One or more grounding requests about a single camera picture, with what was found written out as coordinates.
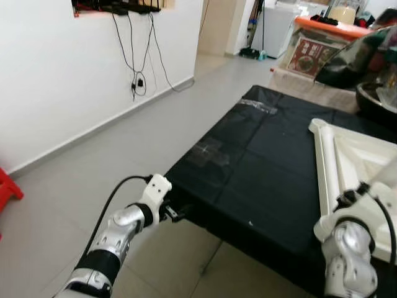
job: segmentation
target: white wall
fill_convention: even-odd
[[[236,1],[229,39],[225,50],[226,53],[236,55],[240,49],[246,47],[248,22],[254,3],[255,0]]]
[[[203,14],[208,0],[204,0]],[[223,56],[230,35],[236,0],[210,0],[202,33],[198,40],[198,52]]]
[[[397,7],[397,0],[368,0],[365,11],[371,12],[377,18],[388,7]]]
[[[193,77],[201,11],[202,0],[176,0],[174,9],[154,15],[172,84]],[[130,15],[141,65],[149,23]],[[128,48],[127,18],[118,22]],[[0,36],[0,166],[8,172],[169,89],[152,42],[157,90],[147,62],[148,95],[132,102],[132,73],[111,15],[75,19],[70,0],[1,1]]]

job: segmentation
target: gray tile floor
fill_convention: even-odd
[[[25,198],[10,202],[0,216],[0,297],[51,297],[76,264],[115,184],[129,174],[164,174],[253,84],[267,85],[274,63],[242,58],[207,63],[216,67],[202,69],[190,89],[144,108],[19,178]],[[139,182],[126,184],[109,212],[139,199],[143,188]],[[114,297],[306,296],[227,244],[200,277],[217,243],[185,221],[145,231],[132,243]]]

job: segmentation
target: red stool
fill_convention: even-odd
[[[0,168],[0,212],[12,196],[21,200],[24,197],[24,193],[20,191],[18,185],[16,185],[15,182],[2,170],[2,168]]]

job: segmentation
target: black table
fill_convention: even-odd
[[[377,138],[393,132],[355,115],[253,86],[167,173],[187,219],[321,296],[325,263],[313,226],[319,195],[312,118]],[[374,260],[380,280],[386,263]]]

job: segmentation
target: black tablecloth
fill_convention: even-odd
[[[167,173],[168,199],[175,208],[190,207],[187,219],[320,296],[325,265],[313,234],[320,213],[310,121],[390,142],[396,135],[260,86],[243,99]],[[382,269],[378,275],[381,288]]]

